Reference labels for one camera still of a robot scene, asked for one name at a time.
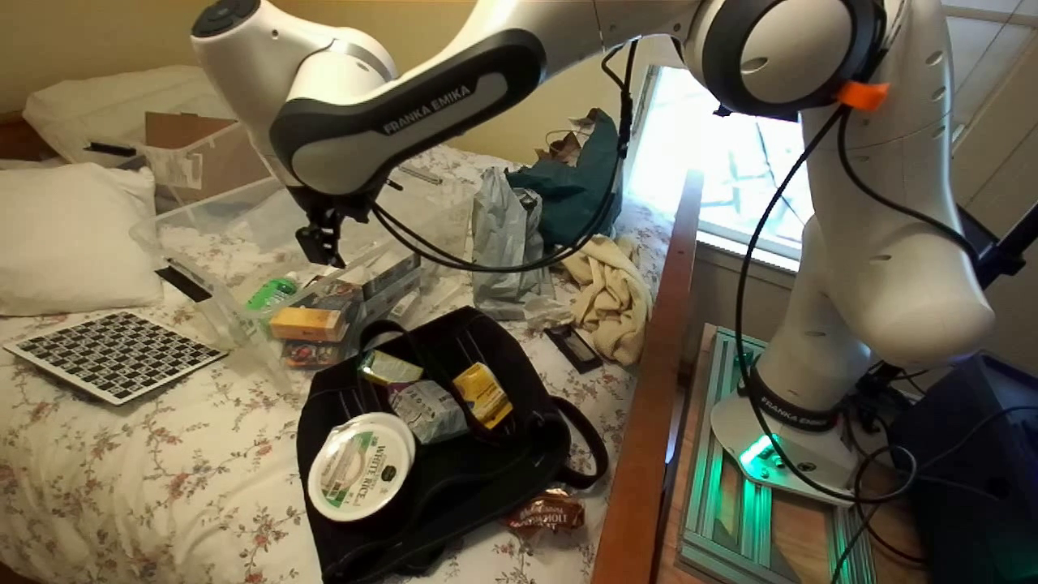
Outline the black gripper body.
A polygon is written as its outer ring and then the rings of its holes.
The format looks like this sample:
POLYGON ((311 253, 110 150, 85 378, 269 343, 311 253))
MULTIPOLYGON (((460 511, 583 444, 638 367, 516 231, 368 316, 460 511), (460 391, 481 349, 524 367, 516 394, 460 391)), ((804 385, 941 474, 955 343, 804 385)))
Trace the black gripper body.
POLYGON ((346 217, 368 220, 370 214, 370 203, 362 195, 337 198, 337 195, 318 195, 311 190, 296 190, 292 198, 306 212, 306 226, 296 231, 296 240, 318 244, 321 253, 325 253, 325 244, 342 240, 342 224, 346 217))

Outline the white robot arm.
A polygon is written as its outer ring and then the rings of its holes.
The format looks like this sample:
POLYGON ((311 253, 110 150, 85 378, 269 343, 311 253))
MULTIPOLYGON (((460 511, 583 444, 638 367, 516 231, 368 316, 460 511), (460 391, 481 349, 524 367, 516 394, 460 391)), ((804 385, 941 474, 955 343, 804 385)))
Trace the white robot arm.
POLYGON ((841 406, 867 367, 956 359, 994 325, 952 193, 937 0, 478 0, 410 71, 374 35, 269 0, 213 0, 191 27, 204 76, 306 209, 316 263, 342 261, 342 224, 375 209, 401 158, 641 35, 665 35, 720 108, 804 130, 799 278, 711 432, 745 477, 849 506, 863 461, 841 406))

